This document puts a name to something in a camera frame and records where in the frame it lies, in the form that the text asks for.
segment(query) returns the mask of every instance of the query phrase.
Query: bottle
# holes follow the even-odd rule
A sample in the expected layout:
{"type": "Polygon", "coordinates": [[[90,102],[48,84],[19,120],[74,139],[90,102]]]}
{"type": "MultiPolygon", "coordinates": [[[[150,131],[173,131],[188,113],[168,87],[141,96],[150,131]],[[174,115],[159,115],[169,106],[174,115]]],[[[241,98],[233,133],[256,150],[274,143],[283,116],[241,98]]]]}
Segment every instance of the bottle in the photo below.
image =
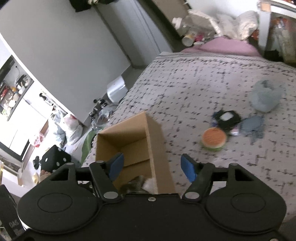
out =
{"type": "Polygon", "coordinates": [[[173,18],[172,24],[181,36],[185,35],[189,29],[193,27],[190,16],[186,16],[185,18],[173,18]]]}
{"type": "Polygon", "coordinates": [[[173,18],[172,24],[180,35],[184,35],[182,43],[186,47],[190,47],[195,42],[195,37],[198,35],[199,30],[196,28],[190,16],[185,18],[173,18]]]}

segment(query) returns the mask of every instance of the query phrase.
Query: cardboard flap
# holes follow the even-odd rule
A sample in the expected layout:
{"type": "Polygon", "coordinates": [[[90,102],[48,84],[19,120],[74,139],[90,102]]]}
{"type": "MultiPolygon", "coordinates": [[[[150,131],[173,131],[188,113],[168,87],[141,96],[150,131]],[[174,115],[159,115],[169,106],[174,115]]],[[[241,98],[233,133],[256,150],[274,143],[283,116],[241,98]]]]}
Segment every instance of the cardboard flap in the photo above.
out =
{"type": "Polygon", "coordinates": [[[146,131],[152,177],[156,180],[157,193],[175,193],[161,126],[149,115],[146,131]]]}
{"type": "Polygon", "coordinates": [[[100,135],[116,147],[123,147],[146,137],[146,113],[141,112],[114,126],[104,129],[100,135]]]}
{"type": "Polygon", "coordinates": [[[119,152],[115,146],[111,145],[100,134],[98,134],[97,138],[96,161],[108,161],[119,152]]]}
{"type": "Polygon", "coordinates": [[[124,155],[124,166],[129,166],[149,159],[147,139],[138,140],[120,149],[124,155]]]}

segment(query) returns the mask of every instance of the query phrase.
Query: cardboard box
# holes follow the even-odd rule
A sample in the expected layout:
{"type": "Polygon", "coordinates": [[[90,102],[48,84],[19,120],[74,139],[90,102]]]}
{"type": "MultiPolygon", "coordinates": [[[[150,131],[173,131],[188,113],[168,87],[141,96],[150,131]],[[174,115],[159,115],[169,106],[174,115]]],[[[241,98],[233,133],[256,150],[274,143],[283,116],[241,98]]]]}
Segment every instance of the cardboard box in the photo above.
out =
{"type": "Polygon", "coordinates": [[[113,182],[119,189],[143,175],[154,179],[155,194],[175,193],[160,124],[141,112],[98,134],[96,161],[108,161],[118,152],[124,154],[124,167],[113,182]]]}
{"type": "Polygon", "coordinates": [[[48,120],[45,122],[44,126],[40,130],[40,133],[44,135],[44,137],[46,136],[47,132],[48,132],[48,120]]]}

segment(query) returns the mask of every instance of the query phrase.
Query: patterned bed sheet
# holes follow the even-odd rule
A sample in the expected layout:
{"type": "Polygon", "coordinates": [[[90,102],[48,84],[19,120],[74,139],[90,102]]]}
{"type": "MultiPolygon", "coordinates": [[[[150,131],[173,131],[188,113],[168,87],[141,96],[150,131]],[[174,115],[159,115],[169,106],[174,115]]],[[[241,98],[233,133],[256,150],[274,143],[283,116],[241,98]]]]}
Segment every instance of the patterned bed sheet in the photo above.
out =
{"type": "MultiPolygon", "coordinates": [[[[162,125],[170,171],[176,191],[189,182],[180,156],[227,167],[236,162],[278,192],[286,201],[286,220],[296,214],[296,70],[260,57],[212,53],[162,53],[140,75],[113,117],[114,125],[147,111],[162,125]],[[264,138],[230,137],[223,150],[211,152],[200,145],[214,111],[235,110],[243,118],[257,113],[248,96],[262,79],[281,81],[285,93],[280,105],[265,114],[264,138]]],[[[95,147],[83,166],[95,161],[95,147]]]]}

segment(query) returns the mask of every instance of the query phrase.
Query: round disc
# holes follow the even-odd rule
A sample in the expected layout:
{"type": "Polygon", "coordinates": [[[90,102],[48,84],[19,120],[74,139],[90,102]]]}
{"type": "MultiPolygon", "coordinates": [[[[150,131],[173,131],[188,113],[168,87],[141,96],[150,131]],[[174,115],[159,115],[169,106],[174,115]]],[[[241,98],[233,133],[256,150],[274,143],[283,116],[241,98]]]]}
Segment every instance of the round disc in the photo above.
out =
{"type": "Polygon", "coordinates": [[[41,233],[67,233],[79,229],[98,210],[96,197],[75,183],[38,184],[19,201],[17,213],[29,228],[41,233]]]}
{"type": "Polygon", "coordinates": [[[267,197],[269,199],[252,190],[222,188],[208,197],[206,209],[217,223],[228,229],[264,232],[279,225],[285,215],[281,197],[267,197]]]}

